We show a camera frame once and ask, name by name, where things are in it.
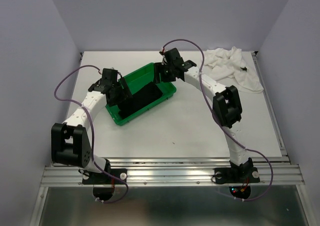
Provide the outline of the green plastic tray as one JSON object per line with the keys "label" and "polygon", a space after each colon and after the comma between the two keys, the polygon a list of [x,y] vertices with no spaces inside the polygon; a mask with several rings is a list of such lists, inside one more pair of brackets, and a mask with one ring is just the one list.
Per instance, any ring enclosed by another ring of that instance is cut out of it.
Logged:
{"label": "green plastic tray", "polygon": [[[153,82],[154,79],[154,64],[149,63],[143,67],[138,68],[137,70],[127,74],[124,76],[128,87],[133,94],[139,91],[143,86],[146,84]],[[132,121],[133,119],[139,117],[143,113],[151,110],[155,106],[161,104],[162,102],[171,98],[177,91],[176,87],[171,82],[161,82],[156,84],[158,88],[162,91],[163,95],[161,98],[156,100],[155,102],[149,104],[148,106],[140,109],[138,112],[134,113],[133,115],[122,119],[119,116],[119,108],[118,105],[115,106],[106,106],[107,111],[109,112],[111,118],[113,119],[114,123],[118,126],[123,126],[128,122]]]}

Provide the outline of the black t shirt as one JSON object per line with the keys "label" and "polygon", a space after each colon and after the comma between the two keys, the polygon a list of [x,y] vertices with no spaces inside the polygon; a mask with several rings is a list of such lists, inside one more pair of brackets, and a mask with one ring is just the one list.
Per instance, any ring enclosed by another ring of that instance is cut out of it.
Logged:
{"label": "black t shirt", "polygon": [[140,90],[118,104],[119,116],[125,119],[163,96],[163,92],[154,82],[149,82]]}

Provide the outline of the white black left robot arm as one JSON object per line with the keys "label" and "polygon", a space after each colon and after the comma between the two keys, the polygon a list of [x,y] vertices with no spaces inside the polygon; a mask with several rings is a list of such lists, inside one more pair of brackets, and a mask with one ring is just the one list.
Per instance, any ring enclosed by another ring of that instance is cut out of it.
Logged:
{"label": "white black left robot arm", "polygon": [[100,183],[111,178],[122,184],[126,179],[111,174],[110,161],[94,154],[95,130],[93,121],[106,105],[120,103],[131,92],[126,81],[101,78],[92,84],[82,102],[69,99],[78,108],[62,123],[51,128],[51,159],[54,163],[75,166],[94,174]]}

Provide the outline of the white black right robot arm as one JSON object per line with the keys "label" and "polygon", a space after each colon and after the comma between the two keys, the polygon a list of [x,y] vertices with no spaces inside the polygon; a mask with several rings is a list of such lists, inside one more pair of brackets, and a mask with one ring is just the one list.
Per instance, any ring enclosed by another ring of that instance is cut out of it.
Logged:
{"label": "white black right robot arm", "polygon": [[180,79],[201,91],[214,121],[222,129],[229,150],[230,167],[215,168],[212,181],[222,185],[241,183],[251,175],[253,162],[247,148],[237,140],[236,132],[243,112],[240,96],[235,86],[225,86],[201,72],[197,65],[188,60],[174,63],[154,64],[156,84],[174,82]]}

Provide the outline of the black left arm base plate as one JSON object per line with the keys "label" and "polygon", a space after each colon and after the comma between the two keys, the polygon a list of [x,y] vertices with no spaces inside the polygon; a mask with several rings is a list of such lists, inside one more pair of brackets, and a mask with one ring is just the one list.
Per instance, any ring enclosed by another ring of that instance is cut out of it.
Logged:
{"label": "black left arm base plate", "polygon": [[[116,178],[121,179],[126,182],[127,178],[122,179],[121,175],[127,175],[126,168],[112,168],[110,174]],[[82,173],[82,182],[83,185],[124,185],[123,182],[118,179],[114,179],[104,173],[96,173],[84,171]]]}

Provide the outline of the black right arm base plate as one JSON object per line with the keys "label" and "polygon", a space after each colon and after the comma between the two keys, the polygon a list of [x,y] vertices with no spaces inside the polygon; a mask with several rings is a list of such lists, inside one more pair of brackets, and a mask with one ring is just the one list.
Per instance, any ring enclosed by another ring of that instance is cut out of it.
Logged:
{"label": "black right arm base plate", "polygon": [[253,172],[257,172],[257,168],[247,170],[245,172],[234,169],[231,167],[218,167],[214,168],[214,174],[211,181],[218,185],[223,184],[242,184],[246,183],[259,183],[260,177],[254,177]]}

